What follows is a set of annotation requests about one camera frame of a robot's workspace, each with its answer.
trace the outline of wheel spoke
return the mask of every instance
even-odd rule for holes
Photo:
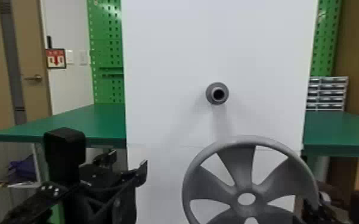
[[[312,200],[316,198],[314,185],[311,184],[309,177],[297,162],[289,158],[278,165],[258,188],[268,203],[287,195],[302,196]]]
[[[274,206],[266,206],[264,212],[255,217],[255,219],[259,224],[293,224],[296,217],[293,213],[285,209]]]
[[[208,199],[230,204],[236,194],[232,186],[228,186],[213,173],[199,166],[194,173],[190,187],[186,190],[190,200]]]
[[[218,214],[208,224],[244,224],[245,220],[245,218],[236,215],[234,210],[228,209]]]
[[[229,148],[217,153],[239,190],[252,184],[255,147],[251,145],[250,148]]]

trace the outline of gray cylindrical knob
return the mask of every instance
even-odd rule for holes
[[[230,96],[228,88],[221,82],[215,82],[206,89],[206,98],[213,105],[221,105],[225,103]]]

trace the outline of purple object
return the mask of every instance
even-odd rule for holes
[[[36,181],[36,170],[33,155],[26,157],[21,161],[12,161],[8,171],[12,171],[8,175],[9,183],[21,182],[21,181]]]

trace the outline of light switch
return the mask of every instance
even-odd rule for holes
[[[88,57],[89,56],[87,51],[79,51],[79,64],[81,64],[82,66],[87,65],[89,62]]]
[[[66,58],[67,58],[67,64],[75,64],[73,50],[66,50]]]

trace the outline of black machine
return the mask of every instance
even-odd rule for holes
[[[115,151],[85,162],[86,138],[66,127],[44,135],[49,182],[12,209],[1,224],[46,224],[51,208],[62,203],[65,223],[104,224],[136,222],[135,189],[146,181],[147,161],[138,169],[114,172]]]

